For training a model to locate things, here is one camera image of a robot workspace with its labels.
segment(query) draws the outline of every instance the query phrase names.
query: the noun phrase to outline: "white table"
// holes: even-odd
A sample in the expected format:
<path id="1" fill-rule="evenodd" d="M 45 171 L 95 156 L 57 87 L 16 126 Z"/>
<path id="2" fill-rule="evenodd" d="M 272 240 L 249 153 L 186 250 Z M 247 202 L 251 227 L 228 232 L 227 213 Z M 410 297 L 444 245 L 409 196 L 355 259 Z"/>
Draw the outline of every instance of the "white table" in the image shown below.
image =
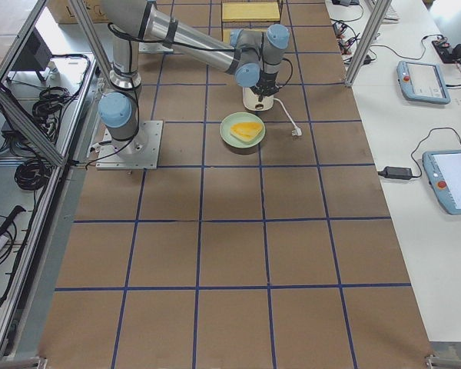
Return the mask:
<path id="1" fill-rule="evenodd" d="M 352 19 L 358 7 L 332 5 L 326 1 L 331 18 Z M 370 16 L 350 22 L 356 32 L 363 30 Z M 400 23 L 381 25 L 380 39 L 399 54 L 419 57 L 420 39 L 440 33 L 421 0 L 393 0 Z M 439 64 L 430 41 L 421 62 Z M 410 152 L 431 128 L 453 127 L 461 135 L 461 89 L 451 89 L 452 101 L 438 106 L 408 102 L 403 98 L 396 76 L 401 58 L 385 48 L 373 48 L 378 59 L 361 68 L 353 93 L 378 170 L 384 166 L 411 167 L 417 172 Z M 447 84 L 461 84 L 455 65 L 442 65 Z M 451 131 L 435 131 L 415 158 L 421 165 L 422 153 L 429 150 L 461 148 Z M 411 181 L 381 179 L 406 267 L 410 274 L 423 323 L 431 341 L 461 342 L 461 215 L 445 214 L 424 175 Z"/>

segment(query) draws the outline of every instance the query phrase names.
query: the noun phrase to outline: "plate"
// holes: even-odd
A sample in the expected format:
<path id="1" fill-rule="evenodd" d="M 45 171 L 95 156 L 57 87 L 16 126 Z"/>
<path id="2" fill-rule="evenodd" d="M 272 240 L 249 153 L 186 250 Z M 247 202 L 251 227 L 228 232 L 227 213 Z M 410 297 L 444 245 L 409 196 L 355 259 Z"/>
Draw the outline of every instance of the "plate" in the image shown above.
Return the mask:
<path id="1" fill-rule="evenodd" d="M 236 123 L 243 123 L 245 121 L 255 121 L 256 123 L 260 123 L 263 129 L 261 132 L 254 138 L 253 141 L 250 142 L 242 142 L 238 140 L 233 135 L 231 135 L 231 127 Z M 230 146 L 234 148 L 251 148 L 255 145 L 258 145 L 261 140 L 263 140 L 265 133 L 264 123 L 261 119 L 259 119 L 256 115 L 251 113 L 245 112 L 238 112 L 228 115 L 224 118 L 221 123 L 221 137 L 222 139 L 227 142 Z"/>

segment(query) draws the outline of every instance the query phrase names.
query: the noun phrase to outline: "cake slice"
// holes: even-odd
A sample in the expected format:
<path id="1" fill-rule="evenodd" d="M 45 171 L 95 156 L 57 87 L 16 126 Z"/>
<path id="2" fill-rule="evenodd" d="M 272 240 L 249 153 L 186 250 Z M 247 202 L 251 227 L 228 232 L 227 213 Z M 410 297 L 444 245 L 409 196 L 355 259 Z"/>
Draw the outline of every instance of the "cake slice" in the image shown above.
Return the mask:
<path id="1" fill-rule="evenodd" d="M 253 141 L 261 131 L 263 125 L 255 121 L 243 121 L 230 127 L 230 134 L 244 143 Z"/>

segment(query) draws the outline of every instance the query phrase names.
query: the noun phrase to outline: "black cable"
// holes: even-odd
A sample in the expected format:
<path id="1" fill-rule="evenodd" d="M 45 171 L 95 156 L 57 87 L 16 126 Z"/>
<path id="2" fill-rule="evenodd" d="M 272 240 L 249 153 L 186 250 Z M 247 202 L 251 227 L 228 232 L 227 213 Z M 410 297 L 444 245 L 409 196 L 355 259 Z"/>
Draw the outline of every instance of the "black cable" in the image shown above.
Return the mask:
<path id="1" fill-rule="evenodd" d="M 84 85 L 85 73 L 87 73 L 87 71 L 91 67 L 91 59 L 85 54 L 60 54 L 60 55 L 53 55 L 52 57 L 53 58 L 82 58 L 87 62 L 87 66 L 85 67 L 84 73 L 82 73 L 81 83 L 78 86 L 77 91 L 70 97 L 70 100 L 77 98 L 78 94 L 80 94 L 80 91 L 82 90 L 82 87 Z"/>
<path id="2" fill-rule="evenodd" d="M 341 45 L 340 45 L 340 40 L 342 40 L 341 38 L 339 39 L 339 42 L 338 42 L 338 45 L 340 45 L 340 49 L 342 53 L 344 55 L 348 55 L 348 52 L 350 51 L 352 46 L 354 44 L 358 45 L 359 40 L 360 40 L 360 33 L 356 33 L 355 30 L 352 27 L 350 27 L 347 23 L 345 23 L 344 21 L 336 21 L 336 23 L 339 23 L 341 25 L 340 29 L 342 30 L 342 32 L 340 33 L 340 35 L 343 35 L 347 29 L 351 30 L 351 32 L 353 33 L 353 37 L 350 37 L 348 40 L 343 42 Z"/>
<path id="3" fill-rule="evenodd" d="M 425 136 L 425 138 L 423 138 L 419 143 L 418 145 L 415 147 L 415 150 L 413 150 L 410 154 L 410 157 L 412 158 L 413 161 L 415 161 L 415 164 L 416 166 L 418 167 L 418 170 L 420 172 L 419 175 L 414 175 L 413 178 L 420 178 L 422 177 L 422 168 L 419 166 L 418 162 L 415 160 L 415 158 L 413 157 L 413 154 L 415 154 L 415 152 L 419 149 L 420 145 L 422 144 L 422 142 L 424 142 L 426 139 L 428 139 L 430 137 L 430 135 L 432 134 L 432 132 L 434 131 L 442 131 L 442 130 L 445 130 L 445 129 L 449 129 L 450 131 L 453 131 L 454 134 L 456 135 L 457 139 L 458 139 L 458 142 L 459 144 L 461 145 L 461 136 L 459 136 L 459 133 L 457 132 L 456 129 L 452 128 L 452 127 L 437 127 L 437 128 L 432 128 L 429 133 L 427 134 L 427 136 Z"/>
<path id="4" fill-rule="evenodd" d="M 15 254 L 15 260 L 14 260 L 14 264 L 12 265 L 12 270 L 8 274 L 7 286 L 5 287 L 5 291 L 4 291 L 3 295 L 0 297 L 0 308 L 2 307 L 4 302 L 7 300 L 8 293 L 10 292 L 10 289 L 12 288 L 12 283 L 13 283 L 13 281 L 15 279 L 16 274 L 17 274 L 18 267 L 19 267 L 19 265 L 21 263 L 22 254 L 24 253 L 25 246 L 28 243 L 28 239 L 29 239 L 29 236 L 30 236 L 31 231 L 32 231 L 32 222 L 35 219 L 35 216 L 36 216 L 36 214 L 38 212 L 38 208 L 39 208 L 38 205 L 40 204 L 41 199 L 43 198 L 45 192 L 46 192 L 46 186 L 43 187 L 43 189 L 41 191 L 41 194 L 39 195 L 39 199 L 37 201 L 35 200 L 34 208 L 32 209 L 31 217 L 29 218 L 27 231 L 25 232 L 25 236 L 24 236 L 24 239 L 22 240 L 21 246 L 19 247 L 19 249 L 17 250 L 17 253 Z"/>
<path id="5" fill-rule="evenodd" d="M 50 139 L 56 143 L 59 136 L 60 121 L 55 117 L 56 113 L 63 110 L 66 101 L 69 101 L 70 91 L 63 87 L 48 87 L 42 90 L 39 100 L 32 106 L 32 116 L 35 123 Z"/>
<path id="6" fill-rule="evenodd" d="M 294 75 L 294 66 L 292 65 L 292 62 L 290 61 L 290 59 L 284 58 L 283 60 L 286 61 L 287 63 L 289 63 L 289 65 L 290 65 L 290 74 L 289 74 L 289 78 L 287 78 L 285 83 L 280 86 L 280 89 L 287 86 L 289 84 L 290 80 L 292 79 L 292 76 Z"/>
<path id="7" fill-rule="evenodd" d="M 144 40 L 142 38 L 136 38 L 128 33 L 118 31 L 113 26 L 114 26 L 114 23 L 108 23 L 109 31 L 125 41 L 140 42 L 142 44 L 160 44 L 164 42 L 164 40 L 150 40 L 149 41 L 149 40 Z M 183 46 L 185 48 L 193 48 L 194 50 L 201 50 L 203 52 L 235 52 L 236 51 L 235 48 L 201 48 L 200 46 L 186 44 L 186 43 L 177 42 L 177 41 L 173 41 L 171 44 L 177 45 L 177 46 Z"/>
<path id="8" fill-rule="evenodd" d="M 373 47 L 377 47 L 377 48 L 387 48 L 389 49 L 390 51 L 392 51 L 396 56 L 399 56 L 400 58 L 403 58 L 403 59 L 408 59 L 408 60 L 420 60 L 421 58 L 423 58 L 423 56 L 425 55 L 426 51 L 427 51 L 427 48 L 425 46 L 425 44 L 423 43 L 423 41 L 425 41 L 426 39 L 428 39 L 428 37 L 431 37 L 431 36 L 442 36 L 440 34 L 435 34 L 435 35 L 426 35 L 426 36 L 423 36 L 422 39 L 420 40 L 420 43 L 422 44 L 422 47 L 423 47 L 423 52 L 421 54 L 420 57 L 418 58 L 411 58 L 409 56 L 402 56 L 400 54 L 398 54 L 395 50 L 393 50 L 392 48 L 390 48 L 389 46 L 386 46 L 386 45 L 371 45 L 370 47 L 373 48 Z"/>
<path id="9" fill-rule="evenodd" d="M 109 145 L 110 143 L 112 143 L 112 140 L 98 142 L 97 144 L 94 144 L 94 145 L 91 146 L 91 148 L 89 149 L 89 152 L 94 152 L 95 151 L 95 148 L 94 148 L 95 145 L 105 146 L 105 145 Z"/>
<path id="10" fill-rule="evenodd" d="M 457 88 L 461 87 L 461 85 L 446 85 L 447 88 Z"/>
<path id="11" fill-rule="evenodd" d="M 5 138 L 5 140 L 2 143 L 2 146 L 0 147 L 0 154 L 4 151 L 7 151 L 10 147 L 10 139 Z"/>
<path id="12" fill-rule="evenodd" d="M 51 177 L 51 168 L 36 156 L 20 164 L 15 170 L 14 180 L 22 190 L 36 191 L 45 186 Z"/>
<path id="13" fill-rule="evenodd" d="M 21 144 L 21 142 L 19 141 L 18 138 L 15 138 L 15 139 L 12 139 L 12 143 L 10 144 L 10 152 L 14 155 L 14 156 L 17 156 L 18 158 L 35 158 L 36 157 L 36 153 L 34 152 L 34 150 L 30 147 L 25 147 L 25 146 L 20 146 L 19 144 Z M 22 150 L 22 151 L 27 151 L 27 152 L 31 152 L 33 155 L 23 155 L 23 154 L 19 154 L 17 151 L 15 151 L 14 149 L 14 146 L 16 148 L 18 148 L 19 150 Z"/>
<path id="14" fill-rule="evenodd" d="M 46 88 L 48 88 L 48 87 L 42 87 L 42 86 L 33 85 L 32 83 L 27 83 L 27 82 L 23 82 L 23 81 L 17 81 L 16 79 L 11 79 L 11 78 L 7 78 L 6 81 L 9 82 L 12 85 L 14 83 L 18 84 L 18 85 L 26 85 L 26 86 L 29 86 L 29 87 L 37 88 L 38 90 L 45 90 Z"/>
<path id="15" fill-rule="evenodd" d="M 377 54 L 376 54 L 375 52 L 373 52 L 370 48 L 369 48 L 369 51 L 372 52 L 372 53 L 374 54 L 374 56 L 375 56 L 375 58 L 372 59 L 372 62 L 373 62 L 374 60 L 377 60 Z"/>
<path id="16" fill-rule="evenodd" d="M 131 63 L 133 63 L 133 48 L 131 46 L 131 41 L 128 41 L 128 47 L 130 48 L 130 60 L 128 62 L 128 73 L 132 73 L 131 71 Z"/>
<path id="17" fill-rule="evenodd" d="M 25 110 L 24 107 L 22 107 L 22 105 L 18 102 L 17 98 L 15 98 L 15 96 L 12 94 L 12 92 L 7 87 L 5 87 L 5 85 L 3 83 L 1 83 L 1 82 L 0 82 L 0 90 L 2 92 L 4 92 L 10 98 L 11 102 L 15 106 L 17 106 L 17 108 L 20 111 L 22 111 L 22 113 L 24 113 L 32 122 L 35 121 L 34 117 L 27 110 Z M 2 109 L 1 113 L 4 114 L 5 109 L 4 109 L 2 104 L 0 104 L 0 106 L 1 106 L 1 109 Z"/>
<path id="18" fill-rule="evenodd" d="M 3 218 L 3 219 L 6 219 L 7 217 L 6 216 L 3 216 L 3 215 L 0 215 L 0 218 Z M 14 221 L 11 222 L 11 225 L 14 227 L 14 234 L 12 235 L 12 233 L 10 231 L 6 231 L 5 233 L 8 235 L 8 239 L 9 239 L 9 246 L 8 248 L 5 249 L 5 252 L 3 252 L 2 254 L 0 254 L 0 265 L 2 265 L 8 258 L 8 256 L 12 253 L 12 248 L 15 244 L 15 240 L 17 238 L 17 225 L 15 224 Z"/>
<path id="19" fill-rule="evenodd" d="M 343 22 L 355 22 L 355 21 L 358 21 L 358 20 L 362 19 L 362 17 L 363 17 L 363 12 L 364 12 L 363 6 L 362 6 L 361 4 L 359 4 L 359 6 L 360 6 L 360 9 L 362 9 L 362 12 L 361 12 L 360 15 L 359 15 L 357 18 L 355 18 L 355 19 L 348 19 L 348 20 L 345 21 L 345 20 L 343 20 L 343 19 L 333 19 L 333 18 L 330 18 L 330 20 L 332 20 L 333 22 L 342 22 L 342 23 L 343 23 Z"/>

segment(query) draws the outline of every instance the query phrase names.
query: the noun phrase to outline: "power adapter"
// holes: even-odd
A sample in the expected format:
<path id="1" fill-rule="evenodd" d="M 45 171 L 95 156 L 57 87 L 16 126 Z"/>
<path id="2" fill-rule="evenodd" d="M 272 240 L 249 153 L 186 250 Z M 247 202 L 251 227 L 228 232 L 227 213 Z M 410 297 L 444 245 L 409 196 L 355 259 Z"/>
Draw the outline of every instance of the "power adapter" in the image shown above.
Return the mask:
<path id="1" fill-rule="evenodd" d="M 343 5 L 343 6 L 359 5 L 359 0 L 332 0 L 332 3 L 334 5 Z"/>
<path id="2" fill-rule="evenodd" d="M 384 167 L 384 169 L 378 171 L 377 174 L 384 178 L 402 179 L 404 181 L 414 178 L 411 168 L 402 167 Z"/>
<path id="3" fill-rule="evenodd" d="M 364 64 L 364 65 L 368 65 L 368 64 L 370 64 L 370 63 L 372 62 L 372 60 L 374 60 L 374 59 L 372 59 L 372 58 L 370 57 L 370 55 L 367 54 L 367 55 L 366 55 L 366 58 L 363 60 L 363 64 Z"/>

